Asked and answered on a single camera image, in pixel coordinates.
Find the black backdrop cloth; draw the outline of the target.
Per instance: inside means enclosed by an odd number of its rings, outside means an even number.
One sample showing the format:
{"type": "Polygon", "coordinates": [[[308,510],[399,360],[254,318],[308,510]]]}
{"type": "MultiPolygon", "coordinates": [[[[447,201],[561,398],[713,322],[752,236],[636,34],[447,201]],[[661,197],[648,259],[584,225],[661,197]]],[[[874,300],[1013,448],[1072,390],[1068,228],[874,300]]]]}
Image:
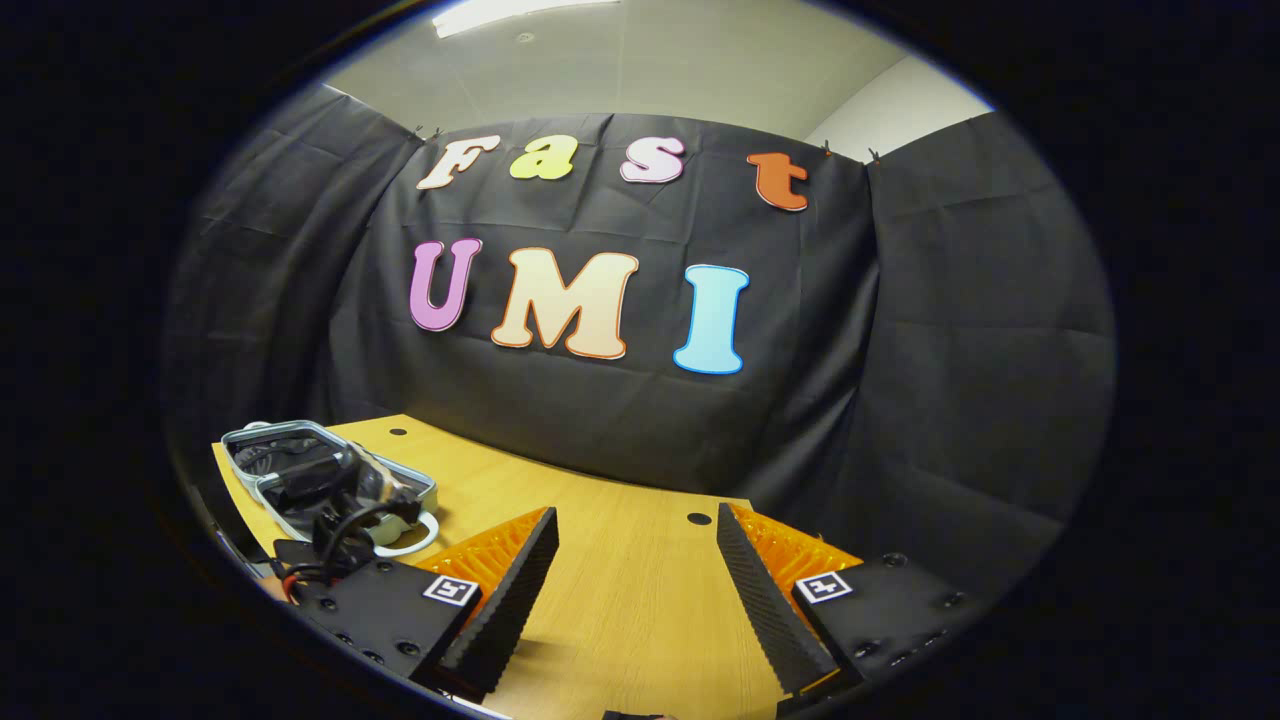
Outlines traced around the black backdrop cloth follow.
{"type": "Polygon", "coordinates": [[[404,414],[988,598],[1068,525],[1117,355],[1083,220],[996,114],[865,167],[678,117],[422,138],[328,86],[210,182],[160,348],[188,446],[404,414]]]}

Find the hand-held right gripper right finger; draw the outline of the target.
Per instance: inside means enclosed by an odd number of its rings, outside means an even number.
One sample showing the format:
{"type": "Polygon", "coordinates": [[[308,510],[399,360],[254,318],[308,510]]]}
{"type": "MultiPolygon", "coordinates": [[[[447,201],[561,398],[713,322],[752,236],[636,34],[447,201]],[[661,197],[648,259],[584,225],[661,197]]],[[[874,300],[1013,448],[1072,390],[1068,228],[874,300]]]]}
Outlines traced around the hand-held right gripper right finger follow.
{"type": "Polygon", "coordinates": [[[883,685],[986,610],[904,553],[859,559],[733,503],[718,507],[717,547],[787,701],[883,685]]]}

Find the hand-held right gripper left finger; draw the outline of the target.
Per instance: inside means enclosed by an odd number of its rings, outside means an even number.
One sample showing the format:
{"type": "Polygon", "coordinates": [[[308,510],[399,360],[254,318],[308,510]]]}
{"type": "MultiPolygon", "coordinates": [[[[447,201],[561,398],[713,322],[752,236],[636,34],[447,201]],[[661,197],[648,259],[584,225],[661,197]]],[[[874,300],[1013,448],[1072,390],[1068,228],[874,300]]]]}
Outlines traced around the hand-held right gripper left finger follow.
{"type": "Polygon", "coordinates": [[[540,507],[417,564],[348,553],[300,573],[294,606],[356,655],[444,694],[497,689],[559,548],[540,507]]]}

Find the pale blue suitcase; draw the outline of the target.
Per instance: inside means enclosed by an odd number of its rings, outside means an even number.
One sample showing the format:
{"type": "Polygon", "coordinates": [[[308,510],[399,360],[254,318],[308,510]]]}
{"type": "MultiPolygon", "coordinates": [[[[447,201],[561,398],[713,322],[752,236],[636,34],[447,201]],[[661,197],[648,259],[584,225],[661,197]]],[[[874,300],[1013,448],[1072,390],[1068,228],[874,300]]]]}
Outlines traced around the pale blue suitcase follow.
{"type": "Polygon", "coordinates": [[[308,541],[310,523],[301,512],[288,512],[268,507],[264,493],[280,484],[282,474],[291,469],[323,460],[342,457],[346,450],[365,450],[388,465],[394,477],[420,493],[422,514],[419,524],[398,541],[376,548],[376,556],[398,559],[431,547],[439,534],[438,487],[434,479],[421,471],[374,454],[361,443],[346,439],[315,421],[296,420],[283,423],[251,423],[221,437],[221,451],[252,501],[293,541],[308,541]]]}

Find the ceiling light panel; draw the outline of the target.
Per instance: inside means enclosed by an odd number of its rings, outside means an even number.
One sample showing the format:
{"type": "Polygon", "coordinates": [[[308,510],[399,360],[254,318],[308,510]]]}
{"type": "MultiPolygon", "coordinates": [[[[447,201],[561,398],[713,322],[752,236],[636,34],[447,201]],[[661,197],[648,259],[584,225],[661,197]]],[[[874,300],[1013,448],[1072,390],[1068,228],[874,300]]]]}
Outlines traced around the ceiling light panel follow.
{"type": "Polygon", "coordinates": [[[449,38],[500,20],[577,6],[607,6],[621,0],[460,0],[431,17],[438,38],[449,38]]]}

